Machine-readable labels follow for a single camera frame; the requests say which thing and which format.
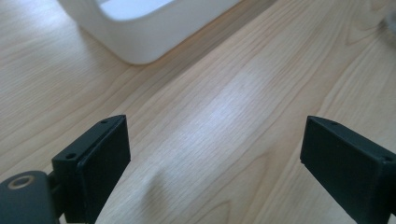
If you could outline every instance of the wood grain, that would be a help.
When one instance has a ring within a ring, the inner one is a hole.
[[[244,0],[136,66],[56,1],[0,1],[0,181],[50,172],[96,121],[126,114],[132,162],[97,223],[354,223],[299,153],[308,115],[396,152],[386,3]]]

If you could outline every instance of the light wood surface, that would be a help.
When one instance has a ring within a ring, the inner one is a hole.
[[[354,223],[300,163],[305,119],[396,151],[386,0],[245,0],[129,65],[54,0],[0,1],[0,181],[126,114],[132,161],[97,223]]]

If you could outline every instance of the black plastic part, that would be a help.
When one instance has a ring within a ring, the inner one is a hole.
[[[341,124],[308,117],[301,161],[355,221],[388,223],[395,154]]]
[[[66,192],[64,191],[64,187],[56,178],[55,173],[51,172],[48,175],[48,181],[50,194],[53,200],[55,216],[60,217],[64,213],[66,207]]]
[[[94,223],[131,160],[125,116],[104,119],[52,159],[67,222]]]
[[[45,173],[25,172],[0,184],[0,223],[59,223]]]

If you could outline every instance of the black plastic bracket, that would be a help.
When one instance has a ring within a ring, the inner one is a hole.
[[[130,162],[123,115],[101,120],[52,159],[53,172],[31,171],[0,184],[0,223],[94,223]]]
[[[396,155],[328,119],[308,117],[301,162],[360,224],[395,212]]]

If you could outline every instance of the white container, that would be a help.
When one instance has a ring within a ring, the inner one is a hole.
[[[58,0],[127,63],[151,63],[241,0]]]

